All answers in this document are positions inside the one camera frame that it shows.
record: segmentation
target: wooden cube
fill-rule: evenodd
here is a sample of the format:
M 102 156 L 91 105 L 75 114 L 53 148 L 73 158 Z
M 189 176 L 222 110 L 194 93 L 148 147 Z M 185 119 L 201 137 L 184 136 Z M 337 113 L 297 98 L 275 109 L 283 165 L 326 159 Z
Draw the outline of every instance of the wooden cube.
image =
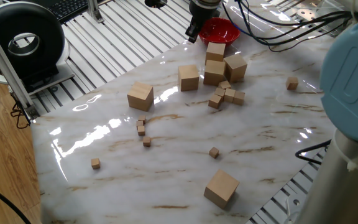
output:
M 246 97 L 246 93 L 243 93 L 241 91 L 236 91 L 234 94 L 233 103 L 235 105 L 243 105 L 245 97 Z
M 222 62 L 225 48 L 226 44 L 215 44 L 210 42 L 206 49 L 205 64 L 207 60 Z
M 285 86 L 287 87 L 287 90 L 296 90 L 296 88 L 298 87 L 298 78 L 288 77 Z
M 221 106 L 222 97 L 218 95 L 212 95 L 211 99 L 209 99 L 208 106 L 218 109 Z
M 235 90 L 232 89 L 226 89 L 224 92 L 223 101 L 233 103 L 234 95 L 236 94 Z
M 136 127 L 143 126 L 143 121 L 136 121 Z
M 209 150 L 209 155 L 212 156 L 212 158 L 216 159 L 219 155 L 219 149 L 213 147 L 211 150 Z
M 222 89 L 222 88 L 216 88 L 216 90 L 215 90 L 215 95 L 224 97 L 224 92 L 225 92 L 224 89 Z
M 143 124 L 146 124 L 146 115 L 140 115 L 138 121 L 142 121 Z
M 144 136 L 146 134 L 146 129 L 144 128 L 144 126 L 137 127 L 137 134 L 139 136 Z
M 224 76 L 229 82 L 235 82 L 244 77 L 247 70 L 247 62 L 241 57 L 240 54 L 235 54 L 223 59 L 226 63 L 226 71 Z
M 179 66 L 178 85 L 180 91 L 197 90 L 199 78 L 196 65 Z
M 205 187 L 204 196 L 224 209 L 239 184 L 238 180 L 219 169 Z
M 225 90 L 227 88 L 231 88 L 231 85 L 228 81 L 223 81 L 219 83 L 218 87 Z
M 138 110 L 148 111 L 154 104 L 153 87 L 148 84 L 135 82 L 127 97 L 129 106 Z
M 99 169 L 100 168 L 100 160 L 99 158 L 95 158 L 91 160 L 92 169 Z
M 143 146 L 150 147 L 152 145 L 152 139 L 150 137 L 143 137 Z
M 224 79 L 224 62 L 208 60 L 205 65 L 204 85 L 218 86 Z

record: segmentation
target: marble surface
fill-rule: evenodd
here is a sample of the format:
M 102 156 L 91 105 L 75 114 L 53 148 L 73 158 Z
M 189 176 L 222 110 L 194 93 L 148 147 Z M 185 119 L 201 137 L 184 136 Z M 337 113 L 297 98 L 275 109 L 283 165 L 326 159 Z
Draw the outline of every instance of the marble surface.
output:
M 288 20 L 253 1 L 271 19 Z M 234 3 L 230 14 L 241 24 Z M 253 20 L 260 35 L 284 29 Z M 206 47 L 184 42 L 32 124 L 43 210 L 69 223 L 245 223 L 304 165 L 294 153 L 330 139 L 318 89 L 319 70 L 332 43 L 329 37 L 271 53 L 241 35 L 225 55 L 248 62 L 244 81 L 232 88 L 246 93 L 244 106 L 208 107 L 214 86 L 204 86 Z M 178 66 L 196 64 L 197 91 L 178 91 Z M 296 91 L 285 81 L 296 76 Z M 144 113 L 128 107 L 134 82 L 154 87 L 154 103 Z M 147 117 L 145 148 L 135 122 Z M 208 155 L 216 147 L 217 159 Z M 93 170 L 98 157 L 101 168 Z M 240 184 L 225 210 L 203 197 L 218 169 Z

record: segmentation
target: wire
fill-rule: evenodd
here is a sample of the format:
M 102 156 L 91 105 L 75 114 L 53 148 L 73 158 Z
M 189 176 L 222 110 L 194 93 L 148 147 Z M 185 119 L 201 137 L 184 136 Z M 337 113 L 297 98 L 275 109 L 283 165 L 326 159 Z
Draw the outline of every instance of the wire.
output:
M 286 50 L 290 50 L 290 49 L 296 47 L 298 44 L 300 44 L 300 43 L 302 43 L 302 42 L 304 42 L 304 41 L 313 40 L 313 39 L 315 39 L 315 38 L 318 38 L 318 37 L 322 37 L 322 36 L 324 36 L 324 35 L 327 35 L 327 34 L 329 34 L 330 32 L 332 32 L 332 31 L 334 31 L 334 30 L 340 28 L 341 26 L 343 26 L 344 24 L 346 24 L 348 21 L 349 21 L 349 19 L 348 19 L 347 21 L 343 22 L 341 25 L 339 25 L 339 26 L 337 26 L 337 27 L 331 29 L 330 31 L 327 31 L 327 32 L 325 32 L 325 33 L 323 33 L 323 34 L 321 34 L 321 35 L 317 35 L 317 36 L 315 36 L 315 37 L 310 37 L 310 38 L 308 38 L 308 39 L 301 40 L 301 41 L 299 41 L 298 43 L 296 43 L 296 44 L 295 44 L 294 46 L 292 46 L 292 47 L 289 47 L 289 48 L 286 48 L 286 49 L 283 49 L 283 50 L 273 50 L 273 49 L 269 46 L 268 49 L 269 49 L 271 52 L 275 52 L 275 53 L 279 53 L 279 52 L 283 52 L 283 51 L 286 51 Z
M 344 6 L 338 6 L 338 7 L 293 7 L 293 6 L 279 6 L 279 5 L 274 5 L 274 4 L 263 4 L 263 6 L 275 6 L 275 7 L 283 7 L 283 8 L 287 8 L 287 9 L 310 9 L 310 10 L 313 10 L 313 9 L 338 9 L 338 8 L 344 7 Z
M 304 153 L 304 152 L 310 152 L 310 151 L 312 151 L 312 150 L 319 149 L 319 148 L 321 148 L 321 147 L 325 147 L 325 148 L 326 148 L 330 143 L 331 143 L 331 140 L 328 140 L 328 141 L 322 142 L 322 143 L 320 143 L 320 144 L 307 147 L 307 148 L 305 148 L 305 149 L 302 149 L 302 150 L 299 150 L 298 152 L 296 152 L 296 153 L 295 153 L 295 156 L 296 156 L 296 158 L 303 159 L 304 161 L 308 161 L 308 162 L 312 162 L 312 163 L 321 165 L 321 162 L 320 162 L 320 161 L 317 161 L 317 160 L 315 160 L 315 159 L 310 159 L 310 158 L 308 158 L 308 157 L 302 156 L 301 154 Z
M 16 214 L 23 220 L 25 224 L 31 224 L 27 217 L 5 196 L 0 193 L 0 200 L 2 200 L 7 206 L 9 206 Z

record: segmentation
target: large wooden cube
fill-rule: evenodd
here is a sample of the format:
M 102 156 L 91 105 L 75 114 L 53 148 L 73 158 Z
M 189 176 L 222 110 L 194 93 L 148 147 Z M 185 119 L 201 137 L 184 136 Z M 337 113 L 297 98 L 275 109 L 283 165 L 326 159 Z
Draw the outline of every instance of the large wooden cube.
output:
M 239 184 L 238 180 L 219 169 L 205 187 L 204 196 L 224 209 Z
M 180 91 L 197 90 L 199 78 L 196 65 L 179 66 L 178 84 Z
M 153 87 L 148 84 L 135 82 L 127 97 L 129 106 L 138 110 L 148 111 L 154 104 Z
M 226 71 L 224 76 L 229 82 L 235 82 L 244 77 L 247 70 L 247 62 L 241 57 L 240 54 L 235 54 L 223 59 L 226 63 Z
M 210 42 L 206 49 L 205 64 L 207 60 L 222 62 L 225 48 L 226 44 L 215 44 Z
M 224 79 L 224 62 L 207 60 L 204 73 L 204 85 L 218 86 Z

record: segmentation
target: circular ring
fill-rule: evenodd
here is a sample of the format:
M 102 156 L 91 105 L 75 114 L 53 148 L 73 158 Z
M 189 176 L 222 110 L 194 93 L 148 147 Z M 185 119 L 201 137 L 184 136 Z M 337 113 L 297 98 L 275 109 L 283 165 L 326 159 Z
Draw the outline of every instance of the circular ring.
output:
M 26 34 L 34 37 L 28 46 L 13 44 Z M 19 78 L 56 66 L 64 41 L 63 29 L 48 9 L 31 2 L 0 6 L 0 44 Z

